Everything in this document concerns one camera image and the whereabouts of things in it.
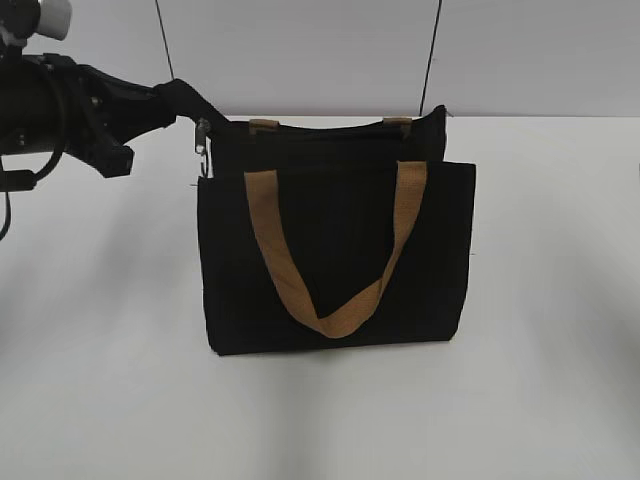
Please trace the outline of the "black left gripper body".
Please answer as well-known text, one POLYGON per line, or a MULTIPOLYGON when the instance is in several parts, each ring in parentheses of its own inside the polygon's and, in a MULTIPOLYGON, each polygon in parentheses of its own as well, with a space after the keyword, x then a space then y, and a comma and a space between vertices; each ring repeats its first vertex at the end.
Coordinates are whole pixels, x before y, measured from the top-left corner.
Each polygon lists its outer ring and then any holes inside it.
MULTIPOLYGON (((51 152, 58 140, 58 102, 61 98, 66 120, 64 152, 87 163, 87 150, 97 140, 113 138, 100 117, 100 94, 107 80, 123 81, 90 65, 78 64, 68 56, 42 54, 34 58, 37 71, 44 75, 45 94, 36 102, 34 150, 51 152)), ((116 140, 128 146, 131 140, 116 140)))

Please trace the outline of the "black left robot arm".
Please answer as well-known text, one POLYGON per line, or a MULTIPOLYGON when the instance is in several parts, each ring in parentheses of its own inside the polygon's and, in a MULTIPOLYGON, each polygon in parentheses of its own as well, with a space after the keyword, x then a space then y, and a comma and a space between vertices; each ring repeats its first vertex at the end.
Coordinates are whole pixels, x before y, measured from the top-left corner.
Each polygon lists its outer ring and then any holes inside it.
POLYGON ((58 54, 1 61, 1 153, 49 153, 46 177, 67 154, 104 178, 127 176, 128 142, 175 122, 152 87, 120 80, 58 54))

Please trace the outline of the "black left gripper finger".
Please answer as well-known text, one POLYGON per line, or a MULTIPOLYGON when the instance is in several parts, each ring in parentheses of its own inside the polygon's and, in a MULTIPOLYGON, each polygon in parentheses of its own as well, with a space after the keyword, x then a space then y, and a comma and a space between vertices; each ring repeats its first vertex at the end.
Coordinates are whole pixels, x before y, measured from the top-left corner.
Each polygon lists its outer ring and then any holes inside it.
POLYGON ((116 140, 133 140, 176 120, 176 114, 151 87, 115 80, 103 86, 100 117, 116 140))
POLYGON ((87 163, 104 178, 124 177, 131 174, 134 151, 113 138, 102 138, 87 150, 87 163))

